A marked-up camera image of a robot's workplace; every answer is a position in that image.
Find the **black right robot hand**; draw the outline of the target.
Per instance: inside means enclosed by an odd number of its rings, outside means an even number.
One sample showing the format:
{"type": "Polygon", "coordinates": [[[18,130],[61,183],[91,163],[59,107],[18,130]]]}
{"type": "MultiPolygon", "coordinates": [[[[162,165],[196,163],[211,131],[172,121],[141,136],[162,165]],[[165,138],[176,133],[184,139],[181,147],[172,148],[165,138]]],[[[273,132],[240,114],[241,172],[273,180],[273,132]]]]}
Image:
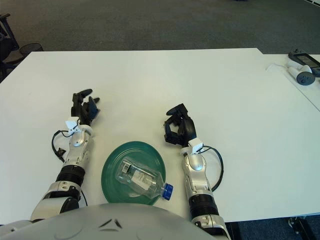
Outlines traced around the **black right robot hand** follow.
{"type": "Polygon", "coordinates": [[[166,113],[169,118],[164,122],[164,139],[167,143],[180,145],[183,148],[197,137],[193,120],[183,103],[171,108],[166,113]]]}

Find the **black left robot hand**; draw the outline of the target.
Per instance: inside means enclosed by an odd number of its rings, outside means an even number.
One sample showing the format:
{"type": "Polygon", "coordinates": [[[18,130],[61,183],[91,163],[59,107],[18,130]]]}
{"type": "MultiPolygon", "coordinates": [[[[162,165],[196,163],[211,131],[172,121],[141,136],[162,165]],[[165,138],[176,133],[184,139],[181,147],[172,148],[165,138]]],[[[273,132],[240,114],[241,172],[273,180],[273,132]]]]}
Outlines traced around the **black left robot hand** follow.
{"type": "Polygon", "coordinates": [[[92,98],[90,96],[92,92],[93,90],[89,88],[74,93],[72,96],[73,106],[71,107],[71,116],[78,117],[81,125],[91,126],[92,121],[100,112],[100,109],[97,107],[100,98],[92,98]]]}

